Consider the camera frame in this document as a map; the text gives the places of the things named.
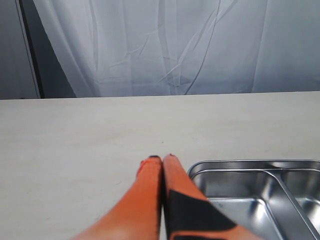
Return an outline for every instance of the stainless steel tray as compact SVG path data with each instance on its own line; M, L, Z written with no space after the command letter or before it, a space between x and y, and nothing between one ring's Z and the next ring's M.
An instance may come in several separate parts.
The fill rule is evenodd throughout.
M320 240L320 161L202 161L188 175L217 209L266 240Z

